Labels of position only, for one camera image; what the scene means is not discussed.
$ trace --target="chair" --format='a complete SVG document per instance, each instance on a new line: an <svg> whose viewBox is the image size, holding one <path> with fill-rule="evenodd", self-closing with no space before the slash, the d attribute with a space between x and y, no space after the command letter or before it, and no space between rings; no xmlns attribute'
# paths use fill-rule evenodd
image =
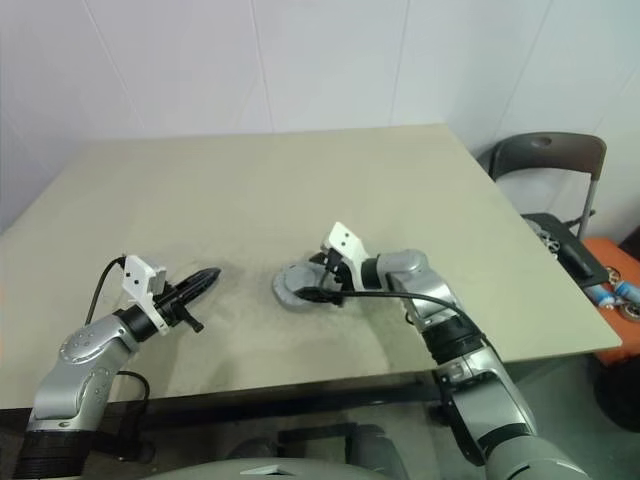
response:
<svg viewBox="0 0 640 480"><path fill-rule="evenodd" d="M489 164L489 176L496 181L506 173L527 168L559 168L589 173L591 181L578 228L578 238L582 240L606 151L606 144L593 135L562 132L525 133L507 138L494 147Z"/></svg>
<svg viewBox="0 0 640 480"><path fill-rule="evenodd" d="M605 268L580 241L584 238L592 214L591 207L606 150L606 144L593 135L534 132L509 137L479 159L494 181L509 172L531 168L557 168L590 174L587 198L576 222L562 223L548 213L523 215L523 218L538 223L559 241L558 260L582 288L604 283L608 279ZM579 225L578 238L569 230L576 223Z"/></svg>

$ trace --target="chair backrest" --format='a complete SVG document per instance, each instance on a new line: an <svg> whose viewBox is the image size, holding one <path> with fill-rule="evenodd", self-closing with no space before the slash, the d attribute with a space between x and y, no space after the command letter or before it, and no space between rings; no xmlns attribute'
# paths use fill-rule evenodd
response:
<svg viewBox="0 0 640 480"><path fill-rule="evenodd" d="M593 135L564 132L515 135L494 147L489 176L495 181L516 170L560 168L589 173L591 181L598 181L606 151L606 144Z"/></svg>

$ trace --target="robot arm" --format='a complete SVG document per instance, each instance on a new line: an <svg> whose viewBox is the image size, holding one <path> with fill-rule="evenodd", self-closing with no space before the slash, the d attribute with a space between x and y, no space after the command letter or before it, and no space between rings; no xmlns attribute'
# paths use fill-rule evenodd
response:
<svg viewBox="0 0 640 480"><path fill-rule="evenodd" d="M36 393L14 478L75 477L82 473L107 404L113 379L140 344L184 320L202 325L185 305L207 290L220 270L201 270L175 287L165 269L126 257L123 288L136 305L76 331Z"/></svg>
<svg viewBox="0 0 640 480"><path fill-rule="evenodd" d="M462 453L475 465L486 465L487 478L588 478L537 436L533 414L497 353L424 253L405 250L370 257L358 237L339 223L322 249L327 271L351 277L339 279L343 290L415 294L403 300L404 306L437 363L434 378L443 410ZM325 295L321 301L338 303L340 292L332 298L331 292L315 291ZM313 288L300 293L311 301L319 298Z"/></svg>

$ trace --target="beige tabletop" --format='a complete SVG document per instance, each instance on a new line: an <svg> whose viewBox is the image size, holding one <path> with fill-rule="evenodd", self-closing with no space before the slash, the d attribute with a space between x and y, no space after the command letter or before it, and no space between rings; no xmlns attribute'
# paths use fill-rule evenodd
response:
<svg viewBox="0 0 640 480"><path fill-rule="evenodd" d="M205 330L180 325L128 365L153 397L432 368L396 301L300 314L274 298L274 274L315 253L336 220L369 253L423 250L506 361L619 344L444 125L109 142L0 238L0 408L32 405L122 252L164 264L171 280L223 269L191 308ZM96 316L122 304L119 282L109 277Z"/></svg>

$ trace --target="black cable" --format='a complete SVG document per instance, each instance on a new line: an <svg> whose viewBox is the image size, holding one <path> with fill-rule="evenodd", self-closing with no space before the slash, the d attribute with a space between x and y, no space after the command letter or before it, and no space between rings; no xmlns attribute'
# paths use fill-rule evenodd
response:
<svg viewBox="0 0 640 480"><path fill-rule="evenodd" d="M96 285L96 289L93 291L93 297L91 298L91 304L89 305L89 311L87 312L87 318L84 321L85 326L89 325L91 323L91 319L93 318L93 312L96 309L96 304L98 303L98 297L100 296L100 291L102 290L102 285L104 284L104 281L106 280L107 275L109 274L109 271L111 271L113 266L116 265L116 264L118 264L122 268L124 268L124 261L125 261L126 258L127 257L125 255L122 255L122 256L120 256L118 258L114 258L104 268L104 271L102 272L102 275L100 275L100 278L98 279L98 284Z"/></svg>
<svg viewBox="0 0 640 480"><path fill-rule="evenodd" d="M468 321L471 325L473 325L478 332L482 340L486 343L486 345L493 350L493 353L496 354L496 357L500 361L500 355L498 351L495 349L493 344L489 341L487 336L484 334L480 327L471 320L471 317L467 315L467 313L462 310L457 305L447 302L446 300L441 300L437 297L432 297L430 295L422 295L420 293L410 293L410 292L379 292L379 291L354 291L354 290L328 290L326 288L318 288L318 287L304 287L299 290L296 290L295 294L303 298L304 300L308 300L310 302L320 302L320 303L334 303L339 304L340 299L348 298L348 297L369 297L369 298L406 298L409 300L423 300L425 302L435 303L436 305L440 305L449 310L453 310L456 314L462 317L464 320Z"/></svg>
<svg viewBox="0 0 640 480"><path fill-rule="evenodd" d="M136 408L132 409L127 415L131 415L133 420L131 420L132 430L134 432L135 437L140 433L140 418L147 411L147 406L149 405L149 395L151 395L151 387L149 386L149 381L144 378L144 376L140 375L137 372L132 372L130 370L120 370L116 375L122 375L124 377L132 377L138 380L142 384L142 388L144 389L144 395L142 400L140 400L140 404L136 406Z"/></svg>
<svg viewBox="0 0 640 480"><path fill-rule="evenodd" d="M142 402L149 401L149 395L151 395L151 387L149 386L149 381L144 378L144 376L140 375L137 372L131 372L129 370L120 370L116 375L122 375L124 377L133 377L137 379L141 384L142 388L144 388L144 396L142 397Z"/></svg>

